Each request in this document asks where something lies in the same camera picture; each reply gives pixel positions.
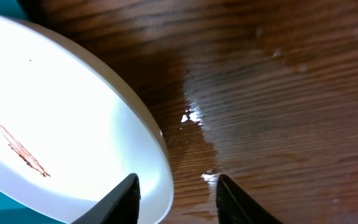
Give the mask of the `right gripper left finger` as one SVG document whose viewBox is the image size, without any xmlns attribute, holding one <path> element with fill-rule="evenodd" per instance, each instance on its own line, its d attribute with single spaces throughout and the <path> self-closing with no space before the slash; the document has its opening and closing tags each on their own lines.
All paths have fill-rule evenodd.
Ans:
<svg viewBox="0 0 358 224">
<path fill-rule="evenodd" d="M 71 224 L 137 224 L 140 200 L 139 178 L 131 173 Z"/>
</svg>

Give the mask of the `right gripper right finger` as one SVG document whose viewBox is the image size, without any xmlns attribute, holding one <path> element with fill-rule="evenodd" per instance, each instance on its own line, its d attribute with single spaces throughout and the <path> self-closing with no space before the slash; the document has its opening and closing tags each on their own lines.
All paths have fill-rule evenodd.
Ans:
<svg viewBox="0 0 358 224">
<path fill-rule="evenodd" d="M 219 224 L 282 224 L 226 174 L 218 177 L 216 207 Z"/>
</svg>

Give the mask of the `pink-rimmed white plate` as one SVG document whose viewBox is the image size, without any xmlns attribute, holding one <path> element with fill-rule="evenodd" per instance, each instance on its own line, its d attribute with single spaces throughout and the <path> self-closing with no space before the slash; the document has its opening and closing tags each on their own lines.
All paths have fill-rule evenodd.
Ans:
<svg viewBox="0 0 358 224">
<path fill-rule="evenodd" d="M 173 203 L 163 134 L 132 88 L 70 39 L 0 16 L 0 191 L 64 223 L 129 174 L 139 223 Z"/>
</svg>

